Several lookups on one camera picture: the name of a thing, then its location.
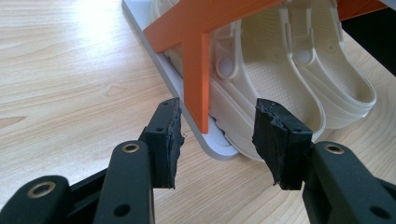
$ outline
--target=dark object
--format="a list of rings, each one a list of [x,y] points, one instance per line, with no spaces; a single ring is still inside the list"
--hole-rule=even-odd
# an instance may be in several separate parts
[[[303,156],[309,153],[312,131],[282,105],[257,100],[253,144],[282,189],[300,189]]]
[[[259,99],[253,143],[282,189],[300,189],[312,223],[396,223],[396,186],[374,178],[353,152],[311,143],[302,123]]]
[[[396,76],[396,11],[385,8],[342,21],[343,29]]]
[[[4,206],[0,223],[153,223],[151,183],[175,187],[180,113],[178,98],[162,102],[139,141],[116,146],[106,170],[72,187],[56,175],[27,183]]]

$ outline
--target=white plastic base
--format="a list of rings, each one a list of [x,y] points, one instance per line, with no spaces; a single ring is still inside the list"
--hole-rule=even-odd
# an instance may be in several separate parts
[[[200,132],[194,120],[192,119],[189,110],[183,104],[184,91],[182,77],[178,74],[177,70],[171,64],[168,58],[166,58],[162,53],[155,53],[153,51],[151,45],[143,34],[143,30],[149,25],[151,2],[151,0],[123,0],[122,8],[134,26],[136,32],[140,36],[148,51],[148,54],[151,57],[151,60],[154,61],[155,65],[157,66],[169,91],[175,97],[180,98],[183,115],[186,118],[186,121],[189,123],[195,137],[201,145],[201,148],[210,157],[220,161],[226,161],[235,156],[238,152],[227,141],[222,130],[216,126],[215,121],[211,117],[209,117],[208,134],[202,134]]]

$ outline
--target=wood grain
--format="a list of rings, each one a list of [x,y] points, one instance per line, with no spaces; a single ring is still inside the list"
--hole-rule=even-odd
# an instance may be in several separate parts
[[[396,78],[345,35],[351,61],[378,101],[369,115],[319,140],[346,145],[396,184]],[[171,98],[117,1],[0,2],[0,208],[26,182],[70,184],[108,165]],[[208,157],[183,120],[175,190],[155,189],[158,223],[308,223],[301,192],[273,186],[243,156]]]

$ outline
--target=orange bracket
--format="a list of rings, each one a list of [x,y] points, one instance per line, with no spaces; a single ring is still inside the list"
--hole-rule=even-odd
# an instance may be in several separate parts
[[[337,6],[340,21],[387,8],[379,0],[337,0]]]
[[[144,30],[155,52],[181,44],[184,104],[201,133],[208,132],[210,32],[283,0],[180,0]]]

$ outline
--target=wooden table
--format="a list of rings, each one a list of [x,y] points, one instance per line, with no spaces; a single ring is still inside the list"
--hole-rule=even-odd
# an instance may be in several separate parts
[[[396,78],[345,35],[351,60],[375,87],[370,114],[319,140],[344,144],[396,184]],[[121,10],[121,1],[0,2],[0,207],[26,182],[70,184],[104,169],[159,102],[171,98]],[[281,191],[263,163],[208,157],[186,136],[177,187],[155,189],[158,223],[307,223],[300,191]]]

